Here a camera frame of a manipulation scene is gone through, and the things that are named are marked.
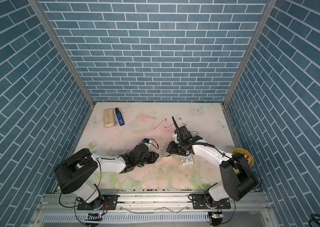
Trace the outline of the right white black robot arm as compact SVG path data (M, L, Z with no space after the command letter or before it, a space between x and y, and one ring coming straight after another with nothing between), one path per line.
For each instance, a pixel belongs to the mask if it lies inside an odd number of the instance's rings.
M221 181L207 189L204 194L208 206L214 207L219 201L228 198L239 201L258 187L256 174L251 170L244 155L221 151L202 137L192 135L186 126L176 126L173 137L174 140L167 148L168 153L199 156L219 168Z

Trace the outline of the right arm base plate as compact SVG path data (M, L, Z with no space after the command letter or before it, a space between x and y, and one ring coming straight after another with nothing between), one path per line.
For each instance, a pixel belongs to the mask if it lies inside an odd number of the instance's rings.
M229 199L222 199L220 201L214 201L208 194L189 194L188 199L192 202L193 209L205 210L205 209L231 209Z

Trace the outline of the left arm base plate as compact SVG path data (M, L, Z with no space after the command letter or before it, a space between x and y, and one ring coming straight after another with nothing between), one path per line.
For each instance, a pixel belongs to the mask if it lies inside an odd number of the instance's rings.
M96 198L94 201L80 202L77 206L77 210L80 211L108 211L115 210L118 202L118 195L102 195Z

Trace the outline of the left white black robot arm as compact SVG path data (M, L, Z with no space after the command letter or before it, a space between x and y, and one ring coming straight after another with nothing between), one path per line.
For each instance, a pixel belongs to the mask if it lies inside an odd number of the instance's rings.
M143 143L118 157L99 156L91 153L88 148L83 148L58 164L55 167L55 176L62 194L75 194L85 203L92 203L102 200L100 183L89 182L94 174L105 172L124 174L136 167L154 164L158 158L159 154L150 151Z

